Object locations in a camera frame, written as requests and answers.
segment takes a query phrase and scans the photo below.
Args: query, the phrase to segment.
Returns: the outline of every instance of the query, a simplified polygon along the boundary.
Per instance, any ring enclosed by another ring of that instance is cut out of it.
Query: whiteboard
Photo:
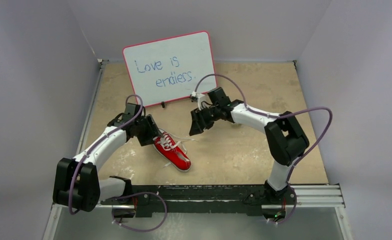
[[[215,73],[206,31],[126,46],[123,55],[134,93],[146,107],[187,98],[202,77]],[[212,76],[197,91],[215,87]]]

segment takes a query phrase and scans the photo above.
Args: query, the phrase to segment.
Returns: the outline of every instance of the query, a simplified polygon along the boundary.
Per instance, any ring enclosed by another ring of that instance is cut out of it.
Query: beige table surface
[[[249,105],[264,111],[283,113],[306,108],[293,63],[217,63],[216,72],[225,74],[240,85]],[[218,85],[231,98],[241,99],[238,90],[227,80],[218,78]],[[132,94],[129,76],[123,63],[110,63],[98,91],[91,118],[86,146],[89,146],[106,124],[125,108],[125,99]],[[158,127],[188,137],[190,111],[197,104],[189,99],[168,103],[166,108],[152,106]],[[297,117],[310,143],[315,135],[308,114]],[[187,141],[187,156],[192,166],[180,172],[172,165],[163,168],[167,160],[152,145],[141,147],[136,138],[120,147],[99,172],[100,179],[117,175],[129,178],[136,185],[181,184],[263,184],[270,175],[273,158],[264,134],[247,126],[217,121],[203,134]],[[294,184],[327,183],[318,148],[298,164],[290,179]]]

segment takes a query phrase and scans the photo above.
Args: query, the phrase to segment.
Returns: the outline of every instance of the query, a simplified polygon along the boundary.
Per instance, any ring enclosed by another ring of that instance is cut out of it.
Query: shoe sole
[[[168,161],[169,161],[178,171],[185,173],[185,172],[188,172],[188,170],[190,170],[191,165],[190,165],[190,167],[189,167],[187,170],[181,170],[181,169],[179,169],[173,162],[171,162],[171,160],[169,160],[169,159],[168,159],[167,157],[165,157],[161,152],[159,152],[159,150],[157,150],[156,146],[153,145],[153,147],[155,148],[155,150],[156,150],[164,159],[168,160]]]

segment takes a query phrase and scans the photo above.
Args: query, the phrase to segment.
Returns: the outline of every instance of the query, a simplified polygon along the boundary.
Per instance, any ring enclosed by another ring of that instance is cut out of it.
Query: red shoe
[[[178,170],[182,172],[188,171],[191,167],[191,162],[185,155],[187,150],[185,149],[184,145],[182,145],[184,149],[184,151],[182,151],[178,147],[181,141],[175,143],[175,141],[170,136],[172,134],[169,134],[162,129],[159,129],[159,131],[163,134],[163,137],[155,137],[153,139],[155,141],[153,146],[155,147],[156,151],[169,160]]]

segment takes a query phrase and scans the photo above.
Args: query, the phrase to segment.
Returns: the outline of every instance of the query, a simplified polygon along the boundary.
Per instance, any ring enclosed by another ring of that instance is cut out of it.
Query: wall
[[[307,104],[335,113],[321,154],[355,239],[392,239],[392,0],[333,0],[298,74]],[[318,135],[326,114],[311,117]]]
[[[199,30],[216,60],[292,61],[331,0],[69,0],[98,58],[122,48]]]
[[[98,63],[65,0],[0,0],[0,239],[41,239]]]

